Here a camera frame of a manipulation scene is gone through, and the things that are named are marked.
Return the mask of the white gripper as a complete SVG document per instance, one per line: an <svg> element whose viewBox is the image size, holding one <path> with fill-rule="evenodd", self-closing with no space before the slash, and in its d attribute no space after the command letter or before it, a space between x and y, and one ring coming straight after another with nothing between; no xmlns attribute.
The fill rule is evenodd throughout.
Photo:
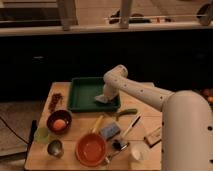
<svg viewBox="0 0 213 171"><path fill-rule="evenodd" d="M119 90L105 84L103 87L103 94L108 100L113 100L119 94Z"/></svg>

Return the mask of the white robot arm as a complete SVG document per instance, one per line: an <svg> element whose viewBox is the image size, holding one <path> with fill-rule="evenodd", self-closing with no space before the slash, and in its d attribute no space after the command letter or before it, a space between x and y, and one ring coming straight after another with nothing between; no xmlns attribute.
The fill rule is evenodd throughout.
<svg viewBox="0 0 213 171"><path fill-rule="evenodd" d="M161 171L213 171L213 112L191 90L172 92L127 78L118 65L104 74L103 94L121 90L162 113Z"/></svg>

